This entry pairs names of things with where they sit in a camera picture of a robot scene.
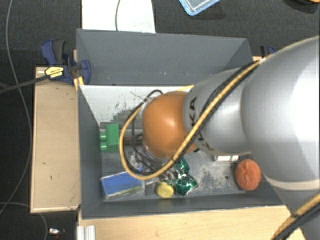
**orange sponge ball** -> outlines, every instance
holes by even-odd
[[[237,185],[241,189],[252,191],[259,186],[261,181],[261,170],[255,161],[245,159],[237,164],[234,176]]]

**yellow ball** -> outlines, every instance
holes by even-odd
[[[171,198],[174,192],[174,188],[166,182],[161,182],[156,188],[156,193],[161,198]]]

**cable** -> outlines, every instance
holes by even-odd
[[[286,240],[297,228],[320,215],[320,193],[301,205],[276,230],[271,240]]]
[[[82,70],[82,66],[81,65],[75,65],[73,67],[70,67],[69,69],[67,69],[69,71],[69,74],[71,74],[71,72],[73,71],[81,71]],[[25,81],[16,85],[7,85],[6,88],[3,88],[2,90],[0,90],[0,94],[4,94],[6,92],[10,92],[13,91],[15,89],[20,89],[21,87],[26,87],[26,86],[30,86],[30,85],[34,85],[36,83],[42,82],[44,80],[48,80],[49,77],[47,75],[43,75],[40,77],[37,77],[35,79],[29,80],[29,81]]]
[[[221,101],[223,101],[228,95],[229,93],[248,75],[250,74],[258,65],[260,65],[260,61],[256,61],[254,62],[252,65],[250,65],[249,67],[245,68],[244,70],[242,70],[234,79],[232,79],[220,92],[219,94],[210,102],[209,106],[204,110],[203,113],[201,113],[199,119],[196,121],[196,123],[194,124],[193,128],[191,129],[191,131],[189,132],[189,134],[187,135],[187,137],[184,139],[184,141],[182,142],[181,146],[178,148],[178,150],[176,151],[176,153],[173,155],[172,159],[169,160],[162,168],[160,168],[159,170],[157,170],[154,173],[151,173],[149,175],[137,175],[135,173],[133,173],[132,171],[130,171],[130,169],[128,168],[128,165],[126,164],[126,159],[125,159],[125,154],[124,154],[124,145],[123,145],[123,140],[124,140],[124,135],[125,135],[125,131],[128,127],[128,125],[131,123],[131,121],[133,120],[134,117],[137,116],[137,114],[139,113],[139,111],[141,110],[141,106],[138,107],[133,113],[132,115],[128,118],[128,120],[124,123],[124,126],[121,130],[120,133],[120,137],[119,137],[119,153],[120,153],[120,159],[121,159],[121,163],[124,167],[124,169],[128,172],[129,175],[131,175],[132,177],[138,179],[138,180],[149,180],[152,179],[154,177],[157,177],[161,174],[163,174],[165,171],[167,171],[170,167],[172,167],[174,165],[174,163],[177,161],[177,159],[180,157],[180,155],[184,152],[185,148],[192,144],[192,141],[195,137],[195,135],[197,134],[197,131],[199,129],[201,129],[203,126],[205,125],[205,120],[210,118],[210,113],[214,108],[220,104]]]
[[[0,202],[0,205],[5,205],[5,204],[6,204],[6,202]],[[29,206],[27,204],[24,204],[24,203],[21,203],[21,202],[10,202],[9,205],[11,205],[11,206],[22,206],[22,207],[29,208]],[[38,213],[38,215],[43,220],[44,232],[45,232],[43,239],[46,240],[47,237],[48,237],[48,224],[47,224],[46,218],[41,213]]]
[[[180,156],[183,156],[189,147],[193,144],[195,139],[197,138],[198,134],[202,131],[202,129],[206,126],[207,122],[211,118],[211,116],[217,111],[217,109],[220,107],[220,105],[223,103],[223,101],[227,98],[227,96],[245,79],[247,78],[258,66],[260,63],[258,62],[251,62],[248,65],[243,66],[242,68],[238,69],[236,72],[234,72],[231,76],[229,76],[222,84],[220,84],[209,96],[206,103],[204,104],[202,111],[200,114],[202,114],[206,108],[210,105],[212,100],[214,100],[221,91],[233,81],[233,79],[237,78],[243,71],[246,71],[248,68],[250,68],[250,71],[248,71],[240,81],[236,82],[226,93],[225,95],[217,102],[216,106],[210,111],[209,115],[204,119],[203,123],[199,126],[199,128],[196,130],[195,134],[193,135],[191,141],[185,146],[183,151],[181,152]]]
[[[156,90],[153,90],[152,92],[150,92],[148,95],[147,95],[147,99],[150,98],[153,94],[155,93],[159,93],[160,95],[164,94],[161,90],[159,89],[156,89]],[[154,167],[152,165],[152,163],[150,162],[150,160],[146,159],[146,157],[144,158],[145,160],[147,160],[149,163],[145,162],[143,159],[141,159],[141,157],[143,157],[142,153],[137,149],[137,146],[136,146],[136,134],[135,134],[135,122],[136,122],[136,117],[133,118],[132,120],[132,123],[131,123],[131,145],[132,145],[132,148],[136,154],[135,158],[140,162],[142,163],[143,165],[145,165],[146,167],[148,167],[150,170],[153,170],[155,171],[157,168]]]
[[[19,84],[16,84],[16,85],[11,85],[11,86],[8,86],[6,88],[3,88],[2,90],[0,90],[0,94],[4,94],[6,92],[10,92],[10,91],[13,91],[15,89],[20,89],[21,87],[34,85],[34,84],[42,82],[44,80],[48,80],[48,76],[47,75],[43,75],[43,76],[38,77],[36,79],[32,79],[32,80],[29,80],[29,81],[25,81],[25,82],[22,82],[22,83],[19,83]]]
[[[10,0],[8,12],[7,12],[7,15],[6,15],[6,22],[5,22],[5,47],[6,47],[6,50],[7,50],[7,55],[8,55],[8,59],[9,59],[9,62],[10,62],[10,66],[11,66],[11,70],[12,70],[12,74],[13,74],[15,83],[17,85],[19,85],[19,81],[18,81],[18,78],[17,78],[17,74],[16,74],[16,71],[15,71],[15,67],[14,67],[12,58],[11,58],[10,47],[9,47],[9,18],[10,18],[10,12],[11,12],[11,8],[12,8],[12,4],[13,4],[13,0]],[[10,197],[8,198],[8,200],[6,202],[1,202],[0,203],[0,204],[3,205],[3,208],[0,210],[0,216],[4,212],[4,210],[6,209],[6,207],[8,205],[18,205],[18,206],[26,206],[26,207],[28,207],[26,204],[23,204],[23,203],[11,202],[12,198],[16,194],[18,188],[21,185],[21,182],[23,181],[23,179],[24,179],[24,177],[26,175],[26,172],[28,170],[29,163],[30,163],[30,160],[31,160],[31,153],[32,153],[32,124],[31,124],[31,118],[30,118],[30,115],[29,115],[29,111],[28,111],[28,107],[27,107],[27,104],[26,104],[25,97],[24,97],[21,89],[19,88],[18,90],[19,90],[19,94],[20,94],[20,97],[21,97],[21,100],[22,100],[22,104],[23,104],[23,107],[24,107],[24,110],[25,110],[25,114],[26,114],[26,118],[27,118],[27,124],[28,124],[28,128],[29,128],[29,150],[28,150],[28,156],[27,156],[27,161],[25,163],[25,167],[23,169],[22,175],[21,175],[16,187],[14,188],[14,190],[13,190],[12,194],[10,195]],[[42,214],[39,214],[39,215],[43,219],[44,225],[46,227],[46,233],[45,233],[44,239],[47,239],[47,236],[48,236],[48,232],[47,232],[48,225],[47,225],[47,222],[46,222],[46,219],[44,218],[44,216]]]
[[[116,5],[116,9],[115,9],[115,16],[114,16],[115,31],[119,31],[119,29],[118,29],[118,10],[119,10],[120,1],[121,0],[118,0],[118,3]]]
[[[9,85],[6,85],[5,83],[0,82],[0,87],[1,88],[7,88]]]

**yellow cable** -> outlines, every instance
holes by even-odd
[[[191,85],[187,85],[187,86],[184,86],[184,87],[181,87],[180,89],[176,90],[177,92],[181,92],[181,91],[184,91],[184,90],[187,90],[187,89],[191,89],[193,88],[195,85],[194,84],[191,84]]]
[[[162,168],[160,168],[159,170],[157,170],[156,172],[150,174],[150,175],[138,175],[135,174],[134,172],[132,172],[130,170],[130,168],[127,165],[126,162],[126,158],[125,158],[125,153],[124,153],[124,136],[125,136],[125,131],[128,127],[128,125],[131,123],[131,121],[133,120],[133,118],[135,118],[137,116],[137,114],[139,113],[139,111],[141,110],[141,107],[138,108],[131,116],[130,118],[125,122],[121,133],[120,133],[120,137],[119,137],[119,153],[120,153],[120,159],[121,159],[121,163],[123,165],[123,168],[126,170],[126,172],[131,175],[132,177],[141,180],[141,181],[146,181],[149,179],[152,179],[154,177],[158,177],[159,175],[163,174],[164,172],[166,172],[173,164],[174,162],[179,158],[180,154],[183,152],[183,150],[185,149],[185,147],[188,145],[189,141],[192,139],[192,137],[195,135],[196,131],[199,129],[199,127],[201,126],[201,124],[204,122],[204,120],[206,119],[206,117],[209,115],[209,113],[211,112],[211,110],[216,106],[216,104],[225,96],[226,93],[228,93],[228,91],[239,81],[241,80],[248,72],[252,71],[254,68],[256,68],[261,62],[257,61],[255,63],[253,63],[252,65],[250,65],[249,67],[247,67],[244,71],[242,71],[239,75],[237,75],[229,84],[227,84],[222,91],[215,97],[215,99],[212,100],[212,102],[210,103],[210,105],[205,109],[205,111],[201,114],[201,116],[199,117],[199,119],[196,121],[195,125],[193,126],[193,128],[191,129],[191,131],[189,132],[189,134],[186,136],[186,138],[184,139],[184,141],[182,142],[182,144],[180,145],[180,147],[178,148],[178,150],[176,151],[176,153],[173,155],[172,159],[169,160]]]
[[[320,193],[316,194],[313,198],[311,198],[309,201],[301,205],[295,212],[291,214],[290,217],[288,217],[275,231],[271,239],[275,239],[277,236],[279,236],[286,228],[290,227],[292,223],[294,223],[297,218],[296,216],[302,216],[307,211],[309,211],[311,208],[316,206],[318,203],[320,203]]]

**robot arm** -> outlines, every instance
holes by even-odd
[[[187,131],[211,90],[234,71],[191,90],[183,111]],[[194,143],[209,154],[215,149],[251,152],[291,212],[319,193],[319,37],[262,63],[226,98]],[[306,239],[320,239],[319,225],[320,216],[303,226]]]
[[[161,95],[144,108],[142,124],[144,155],[160,169],[133,177],[159,176],[196,147],[219,156],[251,153],[293,213],[320,191],[319,37],[288,46],[260,65],[219,73],[189,93]],[[122,163],[129,171],[123,155]],[[319,225],[320,216],[303,225],[307,240],[320,239]]]

